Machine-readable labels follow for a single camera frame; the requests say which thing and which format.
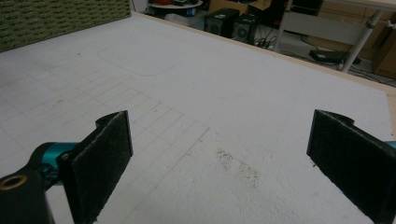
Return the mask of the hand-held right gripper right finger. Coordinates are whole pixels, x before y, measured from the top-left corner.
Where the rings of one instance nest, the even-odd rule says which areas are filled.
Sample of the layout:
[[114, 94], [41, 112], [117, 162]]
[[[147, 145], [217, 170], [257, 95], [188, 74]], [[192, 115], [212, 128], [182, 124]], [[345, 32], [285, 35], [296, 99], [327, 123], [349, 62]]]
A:
[[374, 224], [396, 218], [396, 146], [354, 125], [354, 120], [316, 110], [306, 154]]

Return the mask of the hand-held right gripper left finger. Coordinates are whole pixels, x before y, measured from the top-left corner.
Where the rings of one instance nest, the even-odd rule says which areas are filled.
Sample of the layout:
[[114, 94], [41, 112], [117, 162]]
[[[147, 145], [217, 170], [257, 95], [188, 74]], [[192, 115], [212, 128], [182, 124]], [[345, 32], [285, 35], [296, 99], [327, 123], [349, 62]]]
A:
[[134, 155], [128, 112], [106, 115], [96, 129], [59, 157], [60, 176], [75, 224], [92, 224]]

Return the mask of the black flat device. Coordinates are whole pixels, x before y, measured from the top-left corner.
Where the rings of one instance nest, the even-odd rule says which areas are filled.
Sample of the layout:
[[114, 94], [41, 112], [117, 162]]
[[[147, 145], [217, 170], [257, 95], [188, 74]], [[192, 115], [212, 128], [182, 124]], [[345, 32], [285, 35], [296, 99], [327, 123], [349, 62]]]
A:
[[345, 63], [349, 57], [346, 51], [313, 50], [309, 55], [317, 62], [321, 63]]

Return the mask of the brown cardboard box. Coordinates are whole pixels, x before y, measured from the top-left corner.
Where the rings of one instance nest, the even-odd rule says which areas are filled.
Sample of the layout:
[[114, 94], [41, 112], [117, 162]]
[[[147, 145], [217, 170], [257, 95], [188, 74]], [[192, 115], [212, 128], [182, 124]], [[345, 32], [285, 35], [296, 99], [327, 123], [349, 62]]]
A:
[[378, 52], [372, 59], [374, 73], [382, 77], [396, 78], [396, 29], [384, 29], [376, 44]]

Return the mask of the power strip with plugs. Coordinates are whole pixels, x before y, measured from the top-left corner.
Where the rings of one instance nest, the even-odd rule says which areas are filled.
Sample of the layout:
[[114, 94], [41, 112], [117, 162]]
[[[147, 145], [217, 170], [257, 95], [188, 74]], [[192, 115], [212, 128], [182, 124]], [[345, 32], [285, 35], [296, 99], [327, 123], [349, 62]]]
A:
[[271, 46], [275, 44], [276, 40], [277, 40], [276, 35], [261, 37], [254, 42], [254, 46], [261, 49], [269, 49]]

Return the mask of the white grid mat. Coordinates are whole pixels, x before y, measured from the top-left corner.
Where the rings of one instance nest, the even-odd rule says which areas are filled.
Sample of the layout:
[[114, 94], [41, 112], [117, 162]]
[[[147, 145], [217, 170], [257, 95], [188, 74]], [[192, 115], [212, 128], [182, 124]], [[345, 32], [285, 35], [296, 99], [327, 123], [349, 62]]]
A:
[[144, 15], [0, 53], [0, 177], [125, 110], [96, 224], [372, 224], [307, 156], [314, 112], [392, 135], [389, 87]]

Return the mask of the green woven basket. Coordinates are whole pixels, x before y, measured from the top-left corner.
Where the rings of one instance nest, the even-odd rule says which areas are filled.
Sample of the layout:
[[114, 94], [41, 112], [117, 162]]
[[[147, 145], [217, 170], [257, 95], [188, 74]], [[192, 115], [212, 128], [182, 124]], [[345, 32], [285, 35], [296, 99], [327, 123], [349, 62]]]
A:
[[0, 52], [130, 16], [130, 0], [0, 0]]

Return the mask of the black computer tower round fan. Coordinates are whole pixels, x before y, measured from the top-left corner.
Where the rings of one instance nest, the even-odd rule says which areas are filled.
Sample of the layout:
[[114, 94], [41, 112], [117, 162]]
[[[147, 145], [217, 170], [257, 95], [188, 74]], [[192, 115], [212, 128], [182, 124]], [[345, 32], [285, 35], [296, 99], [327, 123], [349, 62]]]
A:
[[255, 14], [243, 14], [233, 23], [232, 39], [252, 45], [259, 25], [260, 17]]

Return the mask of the clear plastic bag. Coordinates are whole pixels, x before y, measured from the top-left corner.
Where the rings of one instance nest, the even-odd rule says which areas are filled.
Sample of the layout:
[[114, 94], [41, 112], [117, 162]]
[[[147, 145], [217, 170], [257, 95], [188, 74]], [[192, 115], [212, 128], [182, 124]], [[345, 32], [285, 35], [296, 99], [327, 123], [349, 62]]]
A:
[[183, 17], [177, 14], [166, 14], [164, 19], [179, 25], [188, 26], [193, 29], [203, 30], [205, 27], [205, 16], [195, 14], [193, 17]]

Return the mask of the round white table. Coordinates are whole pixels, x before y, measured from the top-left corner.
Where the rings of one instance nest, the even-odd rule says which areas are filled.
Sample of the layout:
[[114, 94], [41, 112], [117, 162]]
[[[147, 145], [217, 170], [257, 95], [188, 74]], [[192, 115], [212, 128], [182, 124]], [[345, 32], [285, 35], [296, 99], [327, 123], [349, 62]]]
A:
[[149, 7], [156, 7], [156, 8], [164, 8], [164, 9], [184, 9], [184, 8], [194, 8], [198, 7], [203, 3], [202, 0], [198, 0], [195, 4], [191, 4], [188, 0], [184, 3], [182, 6], [181, 4], [179, 5], [158, 5], [158, 4], [148, 4]]

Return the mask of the black computer tower green label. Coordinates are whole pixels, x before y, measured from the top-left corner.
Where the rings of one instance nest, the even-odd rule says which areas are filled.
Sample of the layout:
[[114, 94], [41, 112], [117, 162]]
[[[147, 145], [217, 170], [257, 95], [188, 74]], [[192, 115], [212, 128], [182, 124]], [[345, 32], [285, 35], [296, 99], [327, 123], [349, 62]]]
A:
[[239, 13], [238, 9], [224, 7], [206, 15], [204, 31], [230, 38], [233, 33], [233, 23], [239, 17]]

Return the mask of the white desk frame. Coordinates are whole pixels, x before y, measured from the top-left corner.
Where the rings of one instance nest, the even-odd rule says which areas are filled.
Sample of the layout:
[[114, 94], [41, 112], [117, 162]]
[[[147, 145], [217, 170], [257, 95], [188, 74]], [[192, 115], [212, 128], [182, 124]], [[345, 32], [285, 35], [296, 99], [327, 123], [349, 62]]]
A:
[[354, 7], [366, 7], [375, 10], [374, 15], [364, 24], [346, 23], [327, 18], [301, 14], [292, 11], [293, 0], [286, 4], [278, 29], [273, 51], [279, 52], [282, 35], [285, 31], [310, 35], [332, 41], [346, 43], [351, 51], [341, 71], [347, 73], [354, 60], [358, 57], [363, 45], [375, 29], [381, 15], [385, 11], [396, 12], [396, 0], [324, 0]]

